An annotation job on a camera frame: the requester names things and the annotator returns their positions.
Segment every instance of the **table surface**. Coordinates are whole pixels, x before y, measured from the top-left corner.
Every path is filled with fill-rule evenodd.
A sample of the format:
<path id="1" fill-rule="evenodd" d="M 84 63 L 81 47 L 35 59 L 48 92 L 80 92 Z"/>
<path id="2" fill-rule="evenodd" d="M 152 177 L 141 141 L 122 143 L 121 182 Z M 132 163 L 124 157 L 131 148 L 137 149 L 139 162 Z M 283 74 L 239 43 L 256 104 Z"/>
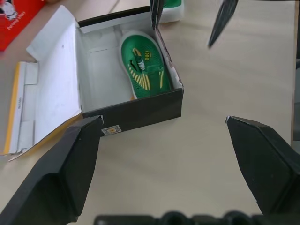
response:
<path id="1" fill-rule="evenodd" d="M 69 2 L 63 3 L 80 20 L 108 13 L 117 0 L 87 0 L 72 6 Z M 112 11 L 147 4 L 147 0 L 120 0 Z M 181 210 L 188 216 L 221 216 L 232 209 L 260 212 L 240 173 L 225 118 L 235 115 L 260 121 L 291 142 L 295 3 L 240 1 L 209 50 L 207 42 L 220 4 L 220 0 L 186 0 L 182 21 L 160 26 L 185 87 L 182 117 L 101 138 L 94 177 L 77 224 L 92 224 L 100 213 L 161 216 L 167 210 Z M 1 145 L 15 63 L 32 60 L 25 47 L 56 8 L 45 7 L 1 53 L 0 96 L 5 106 L 0 108 Z M 10 163 L 1 158 L 0 210 L 59 137 L 30 156 Z"/>

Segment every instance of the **white cardboard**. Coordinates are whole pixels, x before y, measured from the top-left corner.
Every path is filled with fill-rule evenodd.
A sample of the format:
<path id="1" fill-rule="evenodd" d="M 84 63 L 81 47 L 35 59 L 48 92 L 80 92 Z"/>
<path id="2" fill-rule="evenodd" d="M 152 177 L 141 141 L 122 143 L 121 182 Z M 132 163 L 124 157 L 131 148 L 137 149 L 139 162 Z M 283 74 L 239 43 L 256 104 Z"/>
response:
<path id="1" fill-rule="evenodd" d="M 18 152 L 27 151 L 33 146 L 34 121 L 21 122 Z"/>
<path id="2" fill-rule="evenodd" d="M 75 23 L 75 18 L 64 6 L 60 6 L 26 48 L 27 52 L 40 61 L 48 55 L 71 23 Z"/>
<path id="3" fill-rule="evenodd" d="M 21 121 L 35 120 L 38 85 L 25 85 Z"/>
<path id="4" fill-rule="evenodd" d="M 39 62 L 35 144 L 80 113 L 73 21 Z"/>
<path id="5" fill-rule="evenodd" d="M 38 82 L 38 64 L 26 63 L 25 85 L 37 84 Z"/>

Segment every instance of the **green and white object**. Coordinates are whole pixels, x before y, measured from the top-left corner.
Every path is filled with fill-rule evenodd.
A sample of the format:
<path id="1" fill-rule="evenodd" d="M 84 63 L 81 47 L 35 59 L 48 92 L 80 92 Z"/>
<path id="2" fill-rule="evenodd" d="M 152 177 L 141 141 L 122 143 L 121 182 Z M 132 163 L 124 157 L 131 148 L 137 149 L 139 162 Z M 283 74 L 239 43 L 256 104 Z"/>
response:
<path id="1" fill-rule="evenodd" d="M 163 13 L 160 18 L 160 23 L 178 21 L 183 17 L 183 13 L 183 0 L 165 0 Z"/>
<path id="2" fill-rule="evenodd" d="M 170 89 L 160 49 L 146 33 L 133 30 L 122 37 L 120 61 L 131 81 L 135 98 L 153 96 Z"/>

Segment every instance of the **cardboard flap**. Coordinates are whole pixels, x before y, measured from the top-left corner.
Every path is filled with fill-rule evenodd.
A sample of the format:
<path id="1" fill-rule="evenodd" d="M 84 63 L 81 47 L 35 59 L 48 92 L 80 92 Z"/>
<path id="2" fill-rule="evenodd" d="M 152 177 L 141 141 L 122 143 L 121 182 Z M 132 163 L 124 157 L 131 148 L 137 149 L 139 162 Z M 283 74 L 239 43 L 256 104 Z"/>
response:
<path id="1" fill-rule="evenodd" d="M 42 60 L 72 23 L 75 23 L 74 16 L 64 6 L 60 6 L 27 47 L 27 52 L 37 61 Z"/>
<path id="2" fill-rule="evenodd" d="M 37 63 L 21 62 L 16 69 L 4 154 L 29 150 L 81 113 L 76 26 L 60 6 L 27 48 Z"/>

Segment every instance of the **red box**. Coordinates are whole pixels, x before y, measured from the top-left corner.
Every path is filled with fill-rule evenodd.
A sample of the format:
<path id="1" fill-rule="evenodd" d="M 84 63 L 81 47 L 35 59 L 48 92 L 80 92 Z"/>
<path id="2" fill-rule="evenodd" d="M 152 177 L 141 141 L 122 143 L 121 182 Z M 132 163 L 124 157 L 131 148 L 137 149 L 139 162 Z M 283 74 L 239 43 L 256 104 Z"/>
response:
<path id="1" fill-rule="evenodd" d="M 1 51 L 5 50 L 44 4 L 44 0 L 0 0 Z"/>

